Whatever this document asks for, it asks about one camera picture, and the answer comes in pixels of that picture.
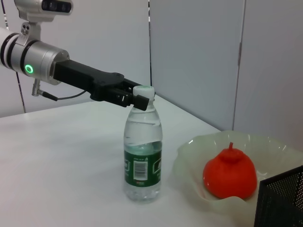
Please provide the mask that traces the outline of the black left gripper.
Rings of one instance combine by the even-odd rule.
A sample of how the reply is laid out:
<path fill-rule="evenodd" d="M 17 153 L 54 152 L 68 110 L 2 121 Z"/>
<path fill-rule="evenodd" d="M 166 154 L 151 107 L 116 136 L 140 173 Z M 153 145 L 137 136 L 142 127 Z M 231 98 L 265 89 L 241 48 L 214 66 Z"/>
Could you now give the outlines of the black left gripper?
<path fill-rule="evenodd" d="M 122 107 L 133 105 L 145 111 L 155 97 L 152 86 L 140 85 L 116 72 L 104 72 L 73 60 L 57 62 L 54 79 L 90 93 L 94 101 L 106 101 Z"/>

